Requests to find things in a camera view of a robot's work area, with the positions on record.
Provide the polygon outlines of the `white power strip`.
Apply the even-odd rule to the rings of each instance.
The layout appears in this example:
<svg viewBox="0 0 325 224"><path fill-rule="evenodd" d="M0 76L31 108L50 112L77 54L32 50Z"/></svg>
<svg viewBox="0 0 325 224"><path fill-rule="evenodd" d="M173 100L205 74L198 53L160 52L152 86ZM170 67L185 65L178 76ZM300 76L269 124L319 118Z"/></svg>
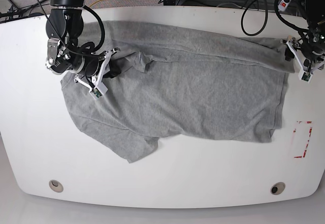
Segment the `white power strip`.
<svg viewBox="0 0 325 224"><path fill-rule="evenodd" d="M278 0L276 1L277 9L280 12L285 12L287 7L289 6L291 0Z"/></svg>

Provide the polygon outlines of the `black tripod stand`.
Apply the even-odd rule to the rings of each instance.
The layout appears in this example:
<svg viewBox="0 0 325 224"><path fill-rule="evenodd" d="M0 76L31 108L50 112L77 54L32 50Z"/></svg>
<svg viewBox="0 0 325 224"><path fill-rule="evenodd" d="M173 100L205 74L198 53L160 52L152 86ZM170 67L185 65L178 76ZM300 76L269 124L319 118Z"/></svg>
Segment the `black tripod stand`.
<svg viewBox="0 0 325 224"><path fill-rule="evenodd" d="M34 8L39 6L38 3L35 3L25 7L18 7L13 0L7 1L11 6L8 8L8 11L6 13L1 13L1 24L21 19L24 17L27 11L32 11Z"/></svg>

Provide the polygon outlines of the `red tape rectangle marking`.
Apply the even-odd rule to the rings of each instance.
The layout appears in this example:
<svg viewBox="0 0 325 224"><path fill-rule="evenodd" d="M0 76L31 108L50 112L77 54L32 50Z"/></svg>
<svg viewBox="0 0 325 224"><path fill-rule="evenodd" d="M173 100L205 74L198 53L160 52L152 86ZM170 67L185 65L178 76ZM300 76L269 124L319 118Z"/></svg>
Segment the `red tape rectangle marking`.
<svg viewBox="0 0 325 224"><path fill-rule="evenodd" d="M312 121L297 121L291 138L290 153L294 159L306 156L313 129Z"/></svg>

